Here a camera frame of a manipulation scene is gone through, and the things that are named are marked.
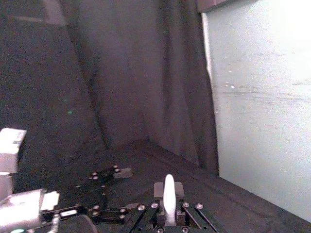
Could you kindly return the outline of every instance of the black tabletop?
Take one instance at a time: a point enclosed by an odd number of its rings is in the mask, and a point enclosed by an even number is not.
[[[154,183],[164,182],[172,174],[184,186],[185,199],[200,202],[229,233],[293,233],[311,232],[311,223],[251,194],[199,166],[145,140],[135,141],[102,154],[86,155],[70,167],[55,173],[36,173],[32,178],[20,174],[19,191],[34,188],[59,188],[75,184],[95,170],[118,165],[131,167],[133,177],[114,183],[105,190],[108,206],[154,200]],[[81,229],[81,217],[62,222],[60,231]],[[115,232],[116,225],[97,225],[98,232]]]

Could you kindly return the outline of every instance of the white robot part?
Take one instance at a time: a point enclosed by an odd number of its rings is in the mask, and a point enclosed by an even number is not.
[[[163,204],[165,210],[165,226],[176,226],[175,182],[171,174],[165,178]]]

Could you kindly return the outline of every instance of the green light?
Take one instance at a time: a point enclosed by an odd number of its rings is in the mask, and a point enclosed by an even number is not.
[[[22,232],[24,232],[23,229],[16,229],[14,231],[11,231],[11,233],[22,233]]]

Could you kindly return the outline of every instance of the bolt head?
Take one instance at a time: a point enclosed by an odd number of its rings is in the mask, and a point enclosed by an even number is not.
[[[139,205],[137,206],[137,209],[140,210],[140,211],[144,210],[145,208],[146,208],[146,206],[144,206],[144,205],[142,205],[142,204],[139,204]]]
[[[188,208],[189,207],[189,203],[188,202],[184,202],[183,203],[183,207]]]
[[[151,208],[157,208],[159,205],[156,202],[151,203]]]
[[[188,228],[188,227],[183,227],[183,228],[181,229],[181,231],[182,231],[183,233],[188,233],[188,232],[189,232],[189,228]]]
[[[197,209],[202,210],[203,209],[203,205],[200,203],[197,203],[195,206]]]
[[[156,231],[156,233],[163,233],[164,232],[164,229],[162,227],[159,227]]]

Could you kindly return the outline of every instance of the gray curtain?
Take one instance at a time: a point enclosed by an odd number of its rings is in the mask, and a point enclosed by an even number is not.
[[[218,173],[194,0],[62,1],[107,148],[147,138]]]

